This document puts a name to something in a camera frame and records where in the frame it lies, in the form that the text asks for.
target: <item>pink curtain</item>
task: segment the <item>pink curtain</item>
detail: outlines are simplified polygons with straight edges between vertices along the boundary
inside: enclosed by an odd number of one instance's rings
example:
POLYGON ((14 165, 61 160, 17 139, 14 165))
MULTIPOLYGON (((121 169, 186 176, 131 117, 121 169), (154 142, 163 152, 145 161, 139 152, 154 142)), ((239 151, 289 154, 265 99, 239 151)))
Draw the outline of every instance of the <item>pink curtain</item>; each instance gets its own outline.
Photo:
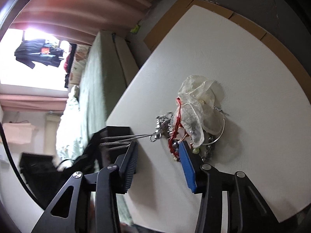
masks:
POLYGON ((66 101, 67 98, 53 98, 29 95, 0 95, 0 105, 3 111, 64 111, 66 107, 66 101))
POLYGON ((99 30, 121 37, 135 27, 153 0, 31 0, 10 28, 38 29, 70 43, 92 45, 99 30))

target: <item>metal pivot bolt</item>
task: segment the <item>metal pivot bolt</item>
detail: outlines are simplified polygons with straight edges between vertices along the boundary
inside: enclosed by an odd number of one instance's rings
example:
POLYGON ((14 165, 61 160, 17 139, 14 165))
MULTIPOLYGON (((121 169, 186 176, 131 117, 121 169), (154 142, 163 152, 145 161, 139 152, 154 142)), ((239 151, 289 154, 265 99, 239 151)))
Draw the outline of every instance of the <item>metal pivot bolt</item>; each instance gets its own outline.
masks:
POLYGON ((238 177, 240 177, 240 178, 244 178, 244 177, 245 177, 245 173, 243 173, 243 172, 241 172, 241 171, 237 172, 236 175, 237 175, 238 177))
POLYGON ((80 171, 77 171, 77 172, 75 172, 75 173, 73 174, 73 177, 74 177, 75 179, 79 179, 81 176, 82 176, 82 172, 80 172, 80 171))
POLYGON ((108 170, 116 170, 118 166, 116 164, 110 164, 107 166, 108 170))
POLYGON ((203 170, 211 170, 211 168, 212 168, 212 166, 209 165, 209 164, 203 164, 203 165, 202 165, 202 169, 203 169, 203 170))

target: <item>pillow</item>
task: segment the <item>pillow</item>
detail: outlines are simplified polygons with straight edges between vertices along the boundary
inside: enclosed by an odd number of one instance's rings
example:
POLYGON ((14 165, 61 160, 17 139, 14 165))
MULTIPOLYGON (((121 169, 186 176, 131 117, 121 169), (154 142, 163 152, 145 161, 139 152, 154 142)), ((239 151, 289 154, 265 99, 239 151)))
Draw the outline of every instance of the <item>pillow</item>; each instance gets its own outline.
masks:
POLYGON ((77 45, 70 70, 69 84, 79 85, 84 71, 90 46, 77 45))

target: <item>white table surface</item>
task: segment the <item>white table surface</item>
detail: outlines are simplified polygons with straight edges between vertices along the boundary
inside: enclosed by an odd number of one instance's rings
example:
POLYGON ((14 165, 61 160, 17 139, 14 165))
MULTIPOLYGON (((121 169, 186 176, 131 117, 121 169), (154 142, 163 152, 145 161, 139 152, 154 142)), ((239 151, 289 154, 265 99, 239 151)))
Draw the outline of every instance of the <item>white table surface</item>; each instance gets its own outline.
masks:
MULTIPOLYGON (((279 221, 311 202, 311 106, 296 79, 263 43, 204 8, 193 6, 141 68, 107 124, 134 134, 155 130, 156 116, 176 109, 187 76, 222 86, 216 97, 229 114, 212 161, 244 171, 279 221)), ((126 195, 136 224, 194 232, 201 195, 191 193, 167 142, 139 140, 137 174, 126 195)))

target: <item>bright window light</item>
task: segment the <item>bright window light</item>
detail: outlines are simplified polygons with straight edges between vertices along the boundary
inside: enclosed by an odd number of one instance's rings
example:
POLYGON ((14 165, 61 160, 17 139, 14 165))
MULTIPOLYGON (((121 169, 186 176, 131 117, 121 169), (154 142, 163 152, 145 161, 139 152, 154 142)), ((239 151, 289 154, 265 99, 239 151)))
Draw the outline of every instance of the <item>bright window light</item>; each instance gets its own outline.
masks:
MULTIPOLYGON (((64 87, 65 59, 61 61, 59 67, 45 66, 42 63, 34 62, 33 69, 16 60, 14 51, 21 44, 22 35, 22 30, 8 29, 0 42, 1 84, 67 91, 64 87)), ((26 30, 24 37, 25 40, 44 38, 55 43, 56 46, 59 44, 59 40, 54 36, 33 29, 26 30)))

